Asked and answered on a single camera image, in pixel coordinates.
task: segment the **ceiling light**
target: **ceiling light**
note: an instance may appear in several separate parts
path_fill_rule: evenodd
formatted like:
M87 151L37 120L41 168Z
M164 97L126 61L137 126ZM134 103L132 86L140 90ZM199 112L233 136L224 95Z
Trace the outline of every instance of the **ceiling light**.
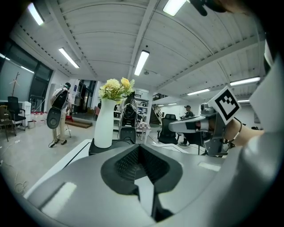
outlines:
M199 90L199 91L188 93L187 95L199 94L199 93L203 93L203 92L207 92L207 91L210 91L210 90L209 89Z
M186 0L169 0L163 8L163 11L171 16L175 16L185 2Z
M136 75L136 76L140 75L142 68L145 65L145 62L146 62L147 58L149 57L149 54L150 54L150 52L148 52L148 51L142 51L141 52L141 55L140 55L138 64L136 66L136 70L134 72L134 75Z
M26 71L29 71L29 72L31 72L31 73L35 73L35 72L33 72L32 70L29 70L29 69L25 68L24 66L21 66L21 68L23 68L23 69L25 69Z
M236 85L240 85L240 84L254 83L254 82L257 82L257 81L260 81L260 77L254 77L254 78L249 78L249 79L245 79L245 80L239 80L239 81L231 82L230 85L236 86Z
M66 53L66 51L63 48L60 48L59 51L64 55L65 58L75 67L79 68L79 66L70 58L70 56Z
M238 100L239 103L242 103L242 102L249 102L248 99L244 99L244 100Z
M1 53L0 53L0 57L3 58L3 59L7 59L8 61L10 61L9 58L5 57L5 56L4 56L3 54L1 54Z
M35 21L37 22L38 25L41 25L43 23L43 20L41 19L39 13L37 12L35 6L33 3L30 3L28 5L28 9L31 13L31 15L33 16L33 18L35 19Z

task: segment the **man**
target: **man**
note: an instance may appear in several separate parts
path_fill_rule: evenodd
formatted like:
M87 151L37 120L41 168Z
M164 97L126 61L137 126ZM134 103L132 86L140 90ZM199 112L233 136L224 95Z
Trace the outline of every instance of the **man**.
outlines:
M55 92L53 93L52 95L52 98L51 98L51 103L53 103L56 95L62 91L62 90L67 90L69 91L71 87L71 84L70 83L66 83L63 88L59 88L59 89L56 89ZM59 122L59 131L60 131L60 136L58 139L57 138L57 132L56 130L57 129L53 129L52 130L52 136L53 136L53 141L54 143L50 146L50 147L53 147L55 144L57 144L60 140L61 142L61 145L64 145L67 143L67 140L65 139L65 133L64 133L64 127L65 127L65 117L66 117L66 112L72 107L72 104L71 104L71 95L70 93L68 93L68 97L67 97L67 100L65 102L65 104L63 105L62 109L61 109L61 118L60 118L60 122Z
M191 112L191 106L187 105L186 107L186 114L185 116L182 116L182 119L194 117L194 114ZM187 146L187 139L184 137L183 142L180 143L180 146Z

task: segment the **white vase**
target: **white vase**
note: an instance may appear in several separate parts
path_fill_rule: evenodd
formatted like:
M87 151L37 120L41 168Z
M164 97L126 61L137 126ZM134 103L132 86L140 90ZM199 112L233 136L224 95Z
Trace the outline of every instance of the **white vase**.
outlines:
M99 148L108 148L112 143L114 130L114 106L116 101L103 98L95 125L94 143Z

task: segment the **white floor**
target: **white floor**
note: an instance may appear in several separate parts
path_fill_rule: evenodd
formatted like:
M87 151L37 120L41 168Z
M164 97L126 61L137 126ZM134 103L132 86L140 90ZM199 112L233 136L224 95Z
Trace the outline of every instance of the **white floor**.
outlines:
M69 137L68 131L65 131L67 143L56 144L53 148L48 148L52 142L51 130L46 125L37 125L33 129L26 131L18 130L15 137L12 133L8 134L9 142L6 140L5 131L0 131L0 160L3 163L0 171L5 177L8 185L16 192L21 194L26 192L39 178L41 178L53 165L62 157L70 152L74 147L84 139L92 139L95 129L94 125L88 129L69 125L72 138ZM158 144L157 129L152 128L146 143ZM117 138L118 132L113 133L113 139ZM197 154L198 147L190 145L187 147L180 146L189 153Z

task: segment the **ceiling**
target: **ceiling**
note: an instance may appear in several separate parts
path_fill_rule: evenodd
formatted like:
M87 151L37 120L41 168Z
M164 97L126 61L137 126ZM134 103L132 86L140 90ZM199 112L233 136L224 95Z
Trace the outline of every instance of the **ceiling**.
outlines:
M185 100L208 100L231 81L264 76L264 32L256 19L211 10L203 17L190 3L172 17L162 11L166 3L41 0L35 5L44 24L26 11L12 33L71 78L133 78L136 87ZM62 47L79 69L61 55ZM134 76L142 50L150 55ZM205 88L212 91L186 95ZM255 89L234 92L247 98Z

